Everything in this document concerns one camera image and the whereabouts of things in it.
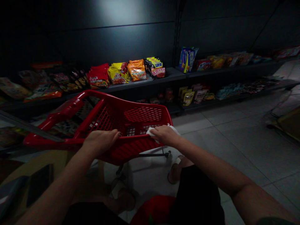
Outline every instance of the dark wall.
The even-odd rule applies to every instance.
[[[0,61],[9,76],[31,62],[88,67],[158,56],[172,66],[177,0],[14,0],[2,3]],[[177,47],[198,57],[300,44],[298,0],[187,0]]]
[[[300,44],[299,0],[187,0],[177,48],[199,47],[198,58]]]

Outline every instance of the black shorts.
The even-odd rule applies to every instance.
[[[225,224],[218,187],[195,165],[182,169],[170,224]],[[63,224],[128,224],[101,202],[71,205]]]

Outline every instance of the red shopping basket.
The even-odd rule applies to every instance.
[[[91,99],[98,102],[91,106]],[[172,125],[165,106],[125,101],[98,91],[86,90],[66,101],[39,126],[41,130],[63,131],[68,128],[64,142],[55,142],[30,133],[24,140],[27,146],[38,149],[77,151],[84,139],[95,130],[118,129],[120,137],[98,159],[121,165],[139,156],[139,153],[163,146],[146,134],[149,127]]]

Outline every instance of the hand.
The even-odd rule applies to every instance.
[[[151,129],[150,132],[156,136],[152,137],[153,139],[171,147],[175,147],[182,138],[180,135],[176,134],[172,128],[166,125],[155,127],[154,129]]]
[[[85,139],[82,149],[94,158],[106,152],[118,139],[120,132],[117,129],[112,131],[93,131]]]

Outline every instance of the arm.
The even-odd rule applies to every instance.
[[[227,193],[245,224],[254,225],[264,217],[298,221],[272,196],[235,167],[177,135],[170,127],[152,129],[154,139],[178,149],[199,167],[220,189]]]
[[[72,202],[76,187],[98,155],[107,151],[119,132],[93,131],[82,148],[73,156],[64,171],[17,224],[61,224]]]

